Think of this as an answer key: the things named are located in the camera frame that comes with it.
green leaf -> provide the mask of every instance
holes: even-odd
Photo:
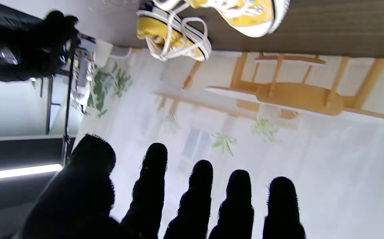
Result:
[[[213,145],[212,145],[212,148],[217,148],[217,147],[220,147],[222,145],[222,142],[215,142]]]
[[[104,73],[99,69],[95,75],[94,82],[100,82],[103,75]]]
[[[230,153],[230,155],[231,155],[232,157],[234,157],[234,156],[233,156],[233,153],[232,153],[232,150],[230,149],[229,144],[227,144],[226,149],[227,149],[228,153]]]
[[[102,82],[95,82],[95,86],[93,87],[93,94],[100,95],[102,94]]]
[[[118,64],[117,64],[117,62],[115,62],[113,70],[111,71],[111,73],[114,73],[117,70],[117,68],[118,68]]]
[[[92,94],[89,94],[89,99],[87,100],[87,106],[88,107],[95,107],[95,104],[93,103],[93,96],[92,96]]]
[[[117,74],[116,74],[116,78],[117,78],[118,80],[120,80],[120,78],[121,78],[121,68],[118,69],[118,72],[117,72]]]
[[[104,107],[104,101],[100,101],[98,104],[96,104],[96,109],[101,111],[102,108]]]
[[[102,112],[98,115],[98,117],[101,118],[101,116],[105,115],[107,112],[108,112],[108,110],[104,110],[104,111],[102,111]]]

sneaker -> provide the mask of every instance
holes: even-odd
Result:
[[[189,5],[166,12],[148,0],[137,11],[137,36],[145,39],[151,55],[165,61],[177,56],[189,56],[197,61],[205,61],[211,54],[211,44],[207,38],[207,25],[200,18],[180,19],[176,14]],[[199,21],[204,24],[204,33],[187,23]]]
[[[274,32],[286,15],[289,0],[185,0],[193,8],[212,7],[236,30],[252,38]],[[154,0],[169,10],[180,0]]]

ceiling light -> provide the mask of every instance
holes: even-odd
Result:
[[[0,171],[0,179],[9,178],[9,177],[16,177],[16,176],[23,176],[23,175],[30,175],[30,174],[56,172],[56,171],[61,171],[61,170],[62,170],[62,166],[59,164],[2,170],[2,171]]]

hand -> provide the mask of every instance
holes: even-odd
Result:
[[[167,149],[152,144],[142,163],[139,179],[133,187],[133,201],[121,221],[125,238],[156,239],[164,201],[164,175]],[[210,162],[197,162],[189,178],[189,189],[180,199],[177,217],[167,227],[164,239],[204,239],[211,208],[213,169]],[[251,180],[247,171],[236,170],[229,179],[226,200],[219,209],[217,225],[209,239],[250,239],[254,222],[251,205]],[[299,222],[298,202],[294,184],[285,177],[270,184],[268,216],[264,239],[304,239]]]

